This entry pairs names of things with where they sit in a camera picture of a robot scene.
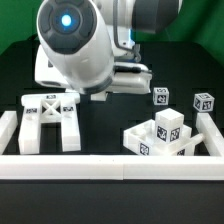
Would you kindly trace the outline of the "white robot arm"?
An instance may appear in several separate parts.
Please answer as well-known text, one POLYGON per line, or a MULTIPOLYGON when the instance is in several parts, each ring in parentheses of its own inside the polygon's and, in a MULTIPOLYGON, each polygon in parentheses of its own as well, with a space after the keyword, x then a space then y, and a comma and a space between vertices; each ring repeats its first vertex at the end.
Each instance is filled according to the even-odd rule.
POLYGON ((156 34, 183 0, 43 0, 35 81, 80 94, 148 94, 152 72, 140 63, 132 31, 156 34))

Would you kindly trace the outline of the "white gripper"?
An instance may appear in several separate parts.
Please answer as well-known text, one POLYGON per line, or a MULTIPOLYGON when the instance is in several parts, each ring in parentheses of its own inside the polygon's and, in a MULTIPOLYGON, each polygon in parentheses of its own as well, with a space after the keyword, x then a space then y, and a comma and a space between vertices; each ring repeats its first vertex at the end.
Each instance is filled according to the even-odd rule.
MULTIPOLYGON (((143 64, 116 62, 116 72, 108 87, 94 94, 103 92, 148 94, 152 73, 143 64)), ((35 64, 35 81, 49 88, 62 88, 67 92, 74 89, 62 74, 50 63, 42 46, 39 46, 35 64)))

